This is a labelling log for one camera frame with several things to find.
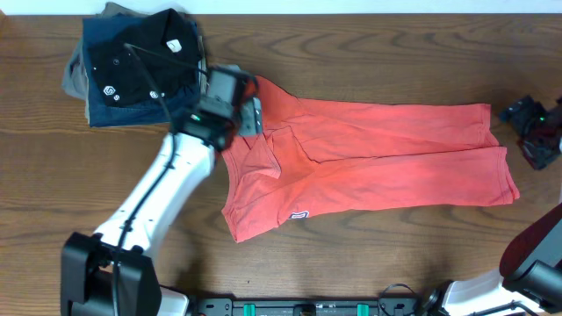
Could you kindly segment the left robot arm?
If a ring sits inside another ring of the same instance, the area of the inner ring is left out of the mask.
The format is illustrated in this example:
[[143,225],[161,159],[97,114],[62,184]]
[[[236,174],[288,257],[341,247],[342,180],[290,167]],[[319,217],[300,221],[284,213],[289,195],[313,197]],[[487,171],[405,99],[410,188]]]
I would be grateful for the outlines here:
[[144,177],[91,236],[61,251],[61,314],[185,315],[190,300],[159,284],[155,258],[191,193],[213,171],[212,145],[169,133]]

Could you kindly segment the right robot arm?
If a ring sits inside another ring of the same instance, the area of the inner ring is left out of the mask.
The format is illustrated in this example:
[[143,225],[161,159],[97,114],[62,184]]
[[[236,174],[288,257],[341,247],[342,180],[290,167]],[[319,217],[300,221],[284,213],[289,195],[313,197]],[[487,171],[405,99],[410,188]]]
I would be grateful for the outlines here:
[[[501,113],[519,136],[535,170],[561,158],[561,100],[547,111],[526,96]],[[416,306],[416,315],[537,315],[561,312],[561,206],[519,233],[500,266],[476,278],[448,282]]]

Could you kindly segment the red soccer t-shirt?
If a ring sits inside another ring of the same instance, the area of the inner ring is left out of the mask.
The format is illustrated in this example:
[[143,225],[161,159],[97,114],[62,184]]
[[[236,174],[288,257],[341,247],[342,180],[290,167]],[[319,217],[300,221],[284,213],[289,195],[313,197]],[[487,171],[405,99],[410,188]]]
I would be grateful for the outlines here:
[[260,78],[264,128],[223,153],[222,213],[243,242],[291,219],[520,196],[489,104],[368,104],[295,97]]

